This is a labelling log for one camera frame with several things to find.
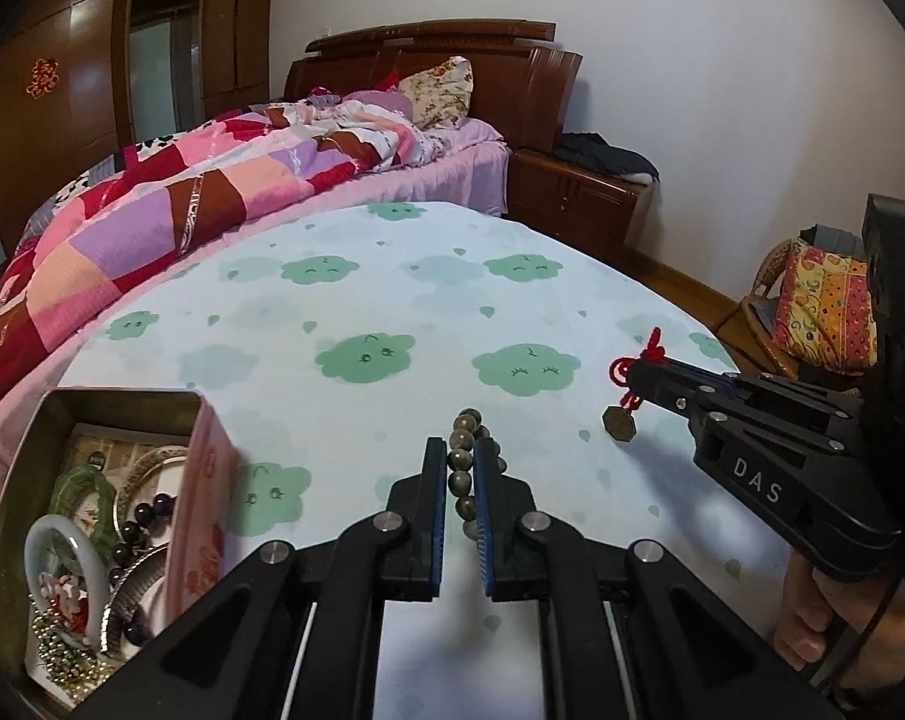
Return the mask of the red knot cord charm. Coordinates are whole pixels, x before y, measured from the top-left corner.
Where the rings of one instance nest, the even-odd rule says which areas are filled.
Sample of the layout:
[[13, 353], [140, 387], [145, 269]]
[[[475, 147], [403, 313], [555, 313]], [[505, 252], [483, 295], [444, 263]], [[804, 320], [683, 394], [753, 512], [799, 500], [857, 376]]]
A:
[[602, 415], [605, 433], [613, 440], [628, 444], [636, 437], [635, 414], [647, 400], [641, 392], [641, 374], [651, 371], [654, 366], [662, 366], [665, 361], [667, 349], [662, 344], [662, 328], [654, 327], [637, 355], [620, 356], [610, 362], [608, 379], [623, 390], [617, 403], [608, 406]]

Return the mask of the silver wrist watch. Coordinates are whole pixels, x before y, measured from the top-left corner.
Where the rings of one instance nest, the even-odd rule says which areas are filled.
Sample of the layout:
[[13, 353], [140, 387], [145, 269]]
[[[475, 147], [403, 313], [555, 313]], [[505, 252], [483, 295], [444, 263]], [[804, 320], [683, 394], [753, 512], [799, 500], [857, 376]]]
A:
[[128, 624], [137, 617], [143, 617], [148, 593], [155, 593], [161, 587], [166, 574], [167, 546], [146, 550], [135, 557], [125, 569], [116, 587], [112, 589], [111, 600], [104, 608], [101, 622], [101, 653], [111, 660], [122, 660], [122, 639]]

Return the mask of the pale jade bangle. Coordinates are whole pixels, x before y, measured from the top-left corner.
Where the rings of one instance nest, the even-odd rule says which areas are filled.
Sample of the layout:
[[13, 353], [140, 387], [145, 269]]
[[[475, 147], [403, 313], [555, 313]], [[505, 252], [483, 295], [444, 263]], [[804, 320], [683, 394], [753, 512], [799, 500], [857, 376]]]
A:
[[36, 611], [57, 614], [71, 639], [97, 649], [111, 590], [82, 530], [61, 515], [39, 517], [26, 535], [23, 567]]

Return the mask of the silver bangle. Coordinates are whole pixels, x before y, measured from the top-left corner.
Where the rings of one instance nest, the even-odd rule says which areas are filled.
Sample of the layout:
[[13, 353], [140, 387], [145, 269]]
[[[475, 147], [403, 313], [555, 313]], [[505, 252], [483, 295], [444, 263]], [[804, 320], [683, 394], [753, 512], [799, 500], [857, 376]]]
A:
[[158, 476], [167, 466], [182, 465], [187, 458], [185, 445], [161, 445], [145, 452], [137, 460], [130, 463], [122, 478], [122, 483], [117, 488], [114, 499], [114, 515], [119, 520], [125, 520], [128, 512], [132, 511], [132, 500], [140, 489], [150, 481], [153, 476]]

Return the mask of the green jade bangle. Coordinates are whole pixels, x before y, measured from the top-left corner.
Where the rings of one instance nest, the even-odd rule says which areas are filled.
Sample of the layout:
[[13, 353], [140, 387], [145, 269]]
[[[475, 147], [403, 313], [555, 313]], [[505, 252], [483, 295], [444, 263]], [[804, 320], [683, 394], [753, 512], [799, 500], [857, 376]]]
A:
[[55, 481], [49, 514], [61, 515], [77, 525], [104, 561], [111, 561], [119, 543], [114, 525], [116, 489], [96, 465], [77, 465]]

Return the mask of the wicker chair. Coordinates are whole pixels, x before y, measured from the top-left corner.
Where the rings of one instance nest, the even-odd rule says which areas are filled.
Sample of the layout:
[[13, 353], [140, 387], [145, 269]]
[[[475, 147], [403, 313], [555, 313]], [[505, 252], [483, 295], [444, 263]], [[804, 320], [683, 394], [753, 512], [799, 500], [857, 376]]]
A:
[[826, 252], [850, 255], [865, 262], [864, 243], [856, 234], [824, 224], [807, 227], [804, 231], [800, 231], [795, 238], [777, 244], [766, 254], [754, 275], [750, 293], [740, 301], [743, 319], [750, 328], [750, 332], [753, 333], [763, 355], [771, 362], [772, 369], [777, 374], [792, 380], [820, 383], [825, 387], [852, 388], [856, 385], [857, 380], [867, 374], [868, 369], [860, 374], [838, 374], [838, 372], [827, 371], [822, 367], [813, 367], [806, 362], [799, 361], [772, 343], [779, 289], [781, 289], [784, 270], [786, 270], [790, 243], [794, 239], [802, 239], [807, 244], [815, 245]]

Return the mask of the yellow floral cushion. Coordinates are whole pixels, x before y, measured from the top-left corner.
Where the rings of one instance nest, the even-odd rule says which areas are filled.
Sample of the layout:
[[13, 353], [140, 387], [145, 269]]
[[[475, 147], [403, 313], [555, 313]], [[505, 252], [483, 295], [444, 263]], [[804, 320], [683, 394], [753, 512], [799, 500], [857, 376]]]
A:
[[877, 362], [877, 325], [867, 263], [794, 239], [772, 343], [799, 361], [838, 374], [870, 369]]

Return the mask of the pink tin box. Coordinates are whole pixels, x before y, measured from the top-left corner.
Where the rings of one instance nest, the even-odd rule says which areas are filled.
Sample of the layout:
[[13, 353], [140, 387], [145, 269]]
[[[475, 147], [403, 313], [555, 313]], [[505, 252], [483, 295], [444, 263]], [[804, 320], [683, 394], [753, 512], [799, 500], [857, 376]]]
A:
[[[161, 587], [128, 624], [122, 660], [71, 639], [55, 613], [38, 613], [29, 596], [23, 548], [31, 525], [49, 512], [71, 429], [78, 422], [189, 439], [182, 465], [167, 466], [114, 515], [119, 543], [104, 562], [109, 590], [146, 550], [167, 546]], [[39, 717], [64, 718], [91, 683], [78, 671], [89, 660], [115, 667], [137, 650], [132, 626], [158, 632], [213, 587], [224, 572], [229, 488], [239, 454], [207, 398], [190, 390], [55, 388], [26, 427], [0, 494], [0, 668]]]

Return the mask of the paper booklet in tin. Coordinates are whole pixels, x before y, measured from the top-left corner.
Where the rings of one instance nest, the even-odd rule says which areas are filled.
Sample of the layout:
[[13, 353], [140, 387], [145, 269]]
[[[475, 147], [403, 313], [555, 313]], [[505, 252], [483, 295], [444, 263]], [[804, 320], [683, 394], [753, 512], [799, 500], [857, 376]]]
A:
[[119, 488], [128, 468], [146, 452], [169, 445], [185, 445], [187, 442], [187, 437], [174, 434], [130, 431], [78, 422], [71, 429], [65, 444], [62, 470], [93, 463], [114, 488]]

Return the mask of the wooden nightstand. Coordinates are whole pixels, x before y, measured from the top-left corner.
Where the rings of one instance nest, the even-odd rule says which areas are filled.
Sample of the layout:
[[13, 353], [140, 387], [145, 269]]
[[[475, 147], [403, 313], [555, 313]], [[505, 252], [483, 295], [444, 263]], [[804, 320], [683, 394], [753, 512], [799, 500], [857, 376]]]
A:
[[506, 216], [607, 265], [628, 260], [631, 227], [654, 184], [603, 177], [528, 149], [507, 166]]

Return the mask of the dark clothes on nightstand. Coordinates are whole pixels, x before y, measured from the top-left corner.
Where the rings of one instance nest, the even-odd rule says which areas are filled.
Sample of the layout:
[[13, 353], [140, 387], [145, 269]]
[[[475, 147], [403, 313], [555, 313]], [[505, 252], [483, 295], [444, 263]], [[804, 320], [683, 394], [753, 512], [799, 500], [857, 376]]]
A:
[[551, 154], [603, 177], [635, 184], [652, 184], [660, 179], [659, 170], [646, 156], [612, 146], [598, 133], [563, 133]]

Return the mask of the pink bed sheet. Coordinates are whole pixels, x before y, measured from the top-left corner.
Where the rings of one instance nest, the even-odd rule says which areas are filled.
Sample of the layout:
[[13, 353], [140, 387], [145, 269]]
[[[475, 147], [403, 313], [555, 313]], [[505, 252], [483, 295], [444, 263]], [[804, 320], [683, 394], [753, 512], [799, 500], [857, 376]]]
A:
[[424, 166], [400, 167], [392, 171], [365, 174], [343, 182], [312, 199], [283, 210], [276, 210], [258, 220], [247, 221], [223, 236], [213, 239], [166, 271], [133, 289], [99, 316], [86, 322], [80, 330], [55, 349], [34, 371], [0, 400], [0, 493], [4, 487], [16, 450], [20, 447], [39, 401], [60, 382], [71, 361], [90, 338], [101, 335], [109, 320], [130, 309], [135, 299], [167, 280], [180, 277], [221, 250], [269, 231], [280, 224], [296, 223], [325, 211], [377, 202], [439, 200], [465, 206], [485, 215], [500, 216], [506, 211], [506, 179], [509, 146], [491, 137], [491, 127], [478, 119], [466, 121], [461, 130], [452, 133], [454, 149]]

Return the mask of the cloud pattern tablecloth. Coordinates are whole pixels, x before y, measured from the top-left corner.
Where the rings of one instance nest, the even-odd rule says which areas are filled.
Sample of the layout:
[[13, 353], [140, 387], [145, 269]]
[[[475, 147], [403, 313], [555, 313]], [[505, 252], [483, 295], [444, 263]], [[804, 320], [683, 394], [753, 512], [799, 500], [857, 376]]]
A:
[[664, 543], [768, 632], [787, 551], [693, 463], [687, 424], [642, 406], [605, 433], [610, 362], [659, 333], [727, 371], [701, 323], [618, 271], [449, 203], [329, 211], [259, 232], [122, 305], [70, 387], [190, 388], [242, 457], [226, 557], [306, 548], [380, 511], [465, 408], [546, 512], [585, 536]]

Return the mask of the wooden bed headboard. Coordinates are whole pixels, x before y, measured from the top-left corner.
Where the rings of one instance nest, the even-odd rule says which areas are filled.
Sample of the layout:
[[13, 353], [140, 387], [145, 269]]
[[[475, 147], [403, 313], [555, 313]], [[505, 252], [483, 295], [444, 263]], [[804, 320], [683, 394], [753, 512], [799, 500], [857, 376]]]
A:
[[508, 145], [548, 153], [563, 133], [582, 57], [555, 43], [550, 21], [429, 20], [320, 37], [286, 75], [283, 98], [395, 89], [423, 125], [452, 112], [498, 130]]

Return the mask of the floral pillow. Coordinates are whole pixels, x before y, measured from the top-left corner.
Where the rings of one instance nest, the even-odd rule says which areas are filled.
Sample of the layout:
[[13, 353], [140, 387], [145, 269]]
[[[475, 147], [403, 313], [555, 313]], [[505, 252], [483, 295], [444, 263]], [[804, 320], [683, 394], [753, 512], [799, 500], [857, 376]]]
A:
[[397, 89], [411, 102], [413, 123], [425, 128], [457, 128], [470, 110], [475, 76], [470, 60], [452, 55], [441, 65], [400, 80]]

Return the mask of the patchwork quilt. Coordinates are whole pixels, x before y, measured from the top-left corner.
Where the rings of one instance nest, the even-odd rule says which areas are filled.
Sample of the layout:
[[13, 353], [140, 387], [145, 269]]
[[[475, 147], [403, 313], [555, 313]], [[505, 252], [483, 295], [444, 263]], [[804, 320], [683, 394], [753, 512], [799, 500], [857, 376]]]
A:
[[441, 148], [404, 114], [359, 101], [275, 104], [184, 133], [71, 199], [16, 254], [0, 283], [0, 400], [104, 309], [224, 232]]

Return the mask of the red double happiness decal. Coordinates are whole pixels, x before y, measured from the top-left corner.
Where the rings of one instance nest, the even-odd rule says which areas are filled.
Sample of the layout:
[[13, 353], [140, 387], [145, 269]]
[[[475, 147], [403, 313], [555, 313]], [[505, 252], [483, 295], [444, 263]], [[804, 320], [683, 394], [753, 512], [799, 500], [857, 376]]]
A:
[[25, 91], [31, 99], [41, 99], [46, 94], [52, 93], [59, 83], [59, 62], [41, 57], [32, 64]]

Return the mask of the brown wooden wardrobe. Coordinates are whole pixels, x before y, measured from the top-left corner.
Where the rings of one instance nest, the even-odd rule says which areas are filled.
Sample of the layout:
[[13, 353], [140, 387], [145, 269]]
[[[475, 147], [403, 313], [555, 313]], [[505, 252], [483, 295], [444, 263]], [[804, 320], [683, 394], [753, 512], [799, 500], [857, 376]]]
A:
[[[200, 115], [269, 96], [270, 0], [181, 0], [197, 31]], [[55, 190], [133, 140], [130, 49], [145, 0], [32, 0], [0, 43], [0, 250]], [[37, 59], [60, 83], [31, 99]]]

